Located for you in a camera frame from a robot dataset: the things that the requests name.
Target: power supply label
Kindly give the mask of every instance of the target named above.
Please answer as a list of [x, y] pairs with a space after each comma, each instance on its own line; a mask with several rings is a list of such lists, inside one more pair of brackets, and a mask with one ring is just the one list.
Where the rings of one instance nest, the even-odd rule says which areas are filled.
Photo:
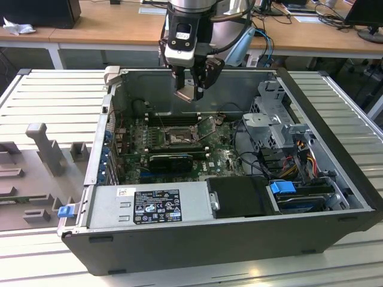
[[182, 221], [179, 190], [137, 191], [134, 193], [135, 224]]

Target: wooden desk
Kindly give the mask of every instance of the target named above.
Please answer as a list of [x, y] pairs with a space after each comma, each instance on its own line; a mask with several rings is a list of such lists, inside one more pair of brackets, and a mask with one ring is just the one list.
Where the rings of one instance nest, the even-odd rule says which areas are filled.
[[73, 29], [56, 29], [51, 42], [158, 45], [163, 15], [138, 14], [139, 4], [80, 1], [81, 17]]
[[0, 41], [49, 42], [49, 36], [53, 31], [54, 28], [38, 28], [35, 33], [16, 36], [0, 28]]
[[[135, 50], [157, 51], [164, 16], [138, 14], [139, 4], [109, 1], [80, 1], [81, 18], [70, 30], [37, 28], [31, 35], [12, 36], [0, 31], [0, 46], [46, 48], [56, 69], [65, 68], [61, 49], [84, 50]], [[341, 2], [338, 8], [349, 9]], [[294, 17], [292, 25], [278, 23], [272, 17], [265, 20], [268, 35], [274, 40], [274, 54], [285, 56], [342, 57], [380, 59], [383, 45], [369, 43], [356, 31], [341, 32], [318, 23], [299, 23]], [[259, 27], [260, 20], [255, 19]], [[251, 59], [256, 59], [265, 49], [262, 37], [253, 39]]]

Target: floor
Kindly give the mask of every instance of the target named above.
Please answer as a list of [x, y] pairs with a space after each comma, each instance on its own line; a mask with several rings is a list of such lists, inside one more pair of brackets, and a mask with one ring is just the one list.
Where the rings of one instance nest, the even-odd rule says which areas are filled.
[[[16, 70], [20, 68], [33, 69], [53, 69], [48, 51], [45, 49], [27, 48], [3, 48], [1, 51], [10, 60], [14, 69], [4, 56], [0, 55], [0, 94], [7, 88], [8, 83], [13, 79]], [[104, 69], [107, 65], [119, 65], [129, 68], [154, 68], [158, 66], [157, 52], [141, 51], [107, 51], [108, 63], [102, 63], [101, 53], [96, 50], [64, 50], [63, 56], [68, 69]], [[362, 59], [356, 59], [356, 64], [361, 63]], [[308, 58], [289, 57], [286, 61], [287, 69], [290, 71], [305, 71]], [[331, 73], [335, 67], [324, 61], [317, 65], [317, 69]], [[359, 105], [367, 95], [377, 85], [374, 79], [368, 82], [367, 76], [363, 75], [364, 66], [356, 65], [355, 72], [350, 73], [348, 68], [351, 66], [348, 61], [335, 77], [335, 81], [351, 96]], [[379, 116], [376, 122], [383, 124], [383, 116]]]

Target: black computer case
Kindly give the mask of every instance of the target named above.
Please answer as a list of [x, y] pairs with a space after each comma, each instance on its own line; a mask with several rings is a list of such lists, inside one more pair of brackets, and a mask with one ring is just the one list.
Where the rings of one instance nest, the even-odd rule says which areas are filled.
[[79, 0], [1, 0], [0, 23], [3, 17], [17, 24], [72, 29], [80, 18]]

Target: computer monitor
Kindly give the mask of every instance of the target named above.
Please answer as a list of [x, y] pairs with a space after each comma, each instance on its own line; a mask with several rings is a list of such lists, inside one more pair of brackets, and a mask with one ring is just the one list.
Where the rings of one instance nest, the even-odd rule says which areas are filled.
[[383, 35], [379, 33], [379, 27], [383, 27], [383, 0], [356, 0], [345, 24], [367, 26], [368, 29], [359, 31], [358, 36], [369, 42], [383, 44]]

